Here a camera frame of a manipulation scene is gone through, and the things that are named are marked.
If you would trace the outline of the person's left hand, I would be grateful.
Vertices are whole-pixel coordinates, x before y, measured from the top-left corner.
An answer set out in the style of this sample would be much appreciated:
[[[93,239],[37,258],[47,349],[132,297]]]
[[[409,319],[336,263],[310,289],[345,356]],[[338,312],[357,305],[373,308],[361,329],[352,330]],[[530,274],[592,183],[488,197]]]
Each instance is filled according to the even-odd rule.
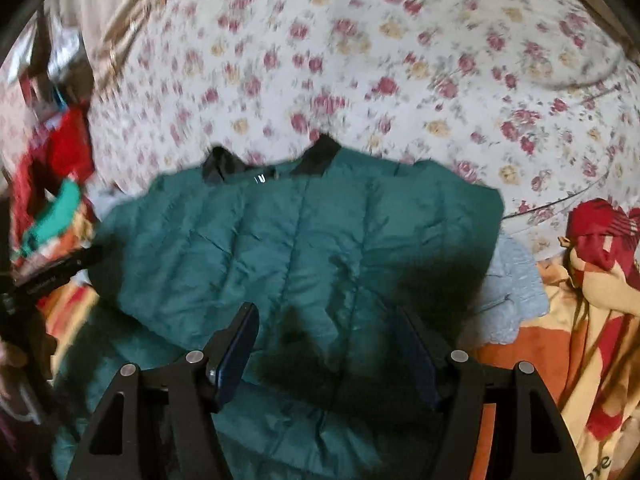
[[[1,407],[18,422],[48,421],[56,348],[37,309],[1,315]]]

